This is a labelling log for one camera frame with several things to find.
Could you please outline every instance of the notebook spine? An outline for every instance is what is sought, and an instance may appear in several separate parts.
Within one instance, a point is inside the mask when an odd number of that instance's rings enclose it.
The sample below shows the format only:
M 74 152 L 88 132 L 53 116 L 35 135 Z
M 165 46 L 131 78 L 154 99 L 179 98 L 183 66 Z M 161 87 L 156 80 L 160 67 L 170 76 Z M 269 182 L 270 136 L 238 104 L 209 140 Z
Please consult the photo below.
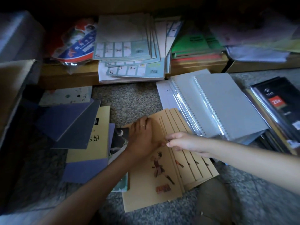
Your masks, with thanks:
M 202 87 L 201 87 L 199 81 L 197 80 L 197 78 L 194 77 L 194 79 L 195 79 L 195 82 L 196 82 L 196 84 L 197 84 L 197 86 L 198 86 L 198 88 L 199 88 L 199 90 L 200 90 L 200 92 L 201 92 L 201 94 L 202 94 L 202 97 L 205 99 L 205 101 L 206 101 L 207 105 L 209 106 L 209 108 L 210 108 L 210 110 L 211 110 L 213 116 L 215 117 L 215 120 L 216 120 L 216 122 L 217 122 L 217 124 L 218 124 L 218 126 L 219 126 L 219 128 L 220 128 L 220 130 L 221 130 L 221 132 L 222 132 L 222 135 L 225 136 L 225 137 L 229 140 L 229 139 L 230 139 L 230 136 L 229 136 L 229 134 L 228 134 L 226 128 L 225 128 L 224 125 L 222 124 L 222 122 L 221 122 L 219 116 L 217 115 L 217 113 L 216 113 L 216 111 L 215 111 L 213 105 L 212 105 L 211 102 L 209 101 L 207 95 L 205 94 L 204 90 L 202 89 Z
M 195 116 L 194 112 L 191 110 L 188 102 L 186 101 L 184 95 L 181 93 L 177 83 L 175 80 L 171 79 L 172 86 L 174 87 L 175 91 L 177 92 L 177 96 L 175 95 L 177 103 L 182 108 L 182 113 L 185 116 L 185 119 L 190 122 L 190 124 L 195 128 L 194 131 L 198 135 L 206 136 L 204 129 L 202 128 L 200 122 L 198 121 L 197 117 Z

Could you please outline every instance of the spiral binding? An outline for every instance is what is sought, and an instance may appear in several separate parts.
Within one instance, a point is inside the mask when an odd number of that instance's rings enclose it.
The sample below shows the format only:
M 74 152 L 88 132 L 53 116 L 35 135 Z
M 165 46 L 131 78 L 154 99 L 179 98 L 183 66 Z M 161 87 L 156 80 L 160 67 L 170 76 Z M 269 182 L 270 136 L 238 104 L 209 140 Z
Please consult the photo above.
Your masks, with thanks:
M 199 136 L 206 136 L 206 133 L 204 129 L 201 127 L 200 122 L 198 121 L 197 117 L 194 115 L 194 112 L 190 109 L 190 106 L 188 105 L 185 97 L 181 93 L 177 83 L 175 80 L 171 79 L 174 97 L 178 103 L 178 105 L 181 107 L 182 113 L 185 116 L 185 119 L 190 123 L 190 126 L 194 129 L 194 132 Z
M 229 139 L 230 139 L 230 136 L 229 136 L 227 130 L 225 129 L 225 127 L 223 126 L 221 120 L 219 119 L 219 116 L 217 115 L 217 113 L 216 113 L 214 107 L 212 106 L 211 102 L 210 102 L 209 99 L 207 98 L 207 96 L 206 96 L 204 90 L 202 89 L 202 87 L 201 87 L 199 81 L 197 80 L 197 78 L 196 78 L 195 76 L 194 76 L 194 79 L 195 79 L 195 82 L 196 82 L 197 86 L 199 87 L 199 90 L 200 90 L 201 94 L 203 95 L 203 97 L 204 97 L 206 103 L 208 104 L 209 108 L 211 109 L 212 114 L 213 114 L 213 116 L 215 117 L 215 120 L 217 121 L 218 126 L 220 127 L 220 130 L 221 130 L 221 132 L 222 132 L 222 135 L 225 136 L 225 137 L 229 140 Z

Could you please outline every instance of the spiral notebook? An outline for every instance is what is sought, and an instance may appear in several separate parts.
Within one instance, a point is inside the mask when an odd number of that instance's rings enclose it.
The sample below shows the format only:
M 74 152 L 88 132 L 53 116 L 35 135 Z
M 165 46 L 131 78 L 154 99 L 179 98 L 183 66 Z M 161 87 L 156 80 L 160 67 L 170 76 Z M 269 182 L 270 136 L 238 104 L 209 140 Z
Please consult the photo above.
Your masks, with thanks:
M 228 73 L 171 77 L 183 113 L 205 137 L 251 142 L 268 127 Z

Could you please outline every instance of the forearm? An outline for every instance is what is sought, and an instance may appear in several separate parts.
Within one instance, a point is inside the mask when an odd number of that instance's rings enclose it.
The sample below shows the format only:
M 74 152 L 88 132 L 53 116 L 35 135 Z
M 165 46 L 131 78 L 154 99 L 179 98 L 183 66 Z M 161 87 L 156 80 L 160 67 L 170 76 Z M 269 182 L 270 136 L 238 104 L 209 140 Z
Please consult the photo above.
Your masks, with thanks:
M 211 140 L 214 158 L 300 194 L 300 158 L 229 141 Z
M 106 169 L 50 211 L 39 224 L 88 224 L 134 162 L 125 150 Z

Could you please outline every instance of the hand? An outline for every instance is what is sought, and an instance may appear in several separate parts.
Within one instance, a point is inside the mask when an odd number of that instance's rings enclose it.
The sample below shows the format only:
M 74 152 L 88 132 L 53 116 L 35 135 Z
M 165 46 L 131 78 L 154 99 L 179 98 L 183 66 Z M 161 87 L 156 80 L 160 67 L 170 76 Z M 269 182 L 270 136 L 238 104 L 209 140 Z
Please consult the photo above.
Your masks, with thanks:
M 137 159 L 143 159 L 155 149 L 166 145 L 165 142 L 152 140 L 152 120 L 144 116 L 134 122 L 129 129 L 129 142 L 125 151 Z
M 176 132 L 166 136 L 168 147 L 173 148 L 175 151 L 183 149 L 194 151 L 202 157 L 212 157 L 209 151 L 210 139 L 200 136 L 188 134 L 186 132 Z

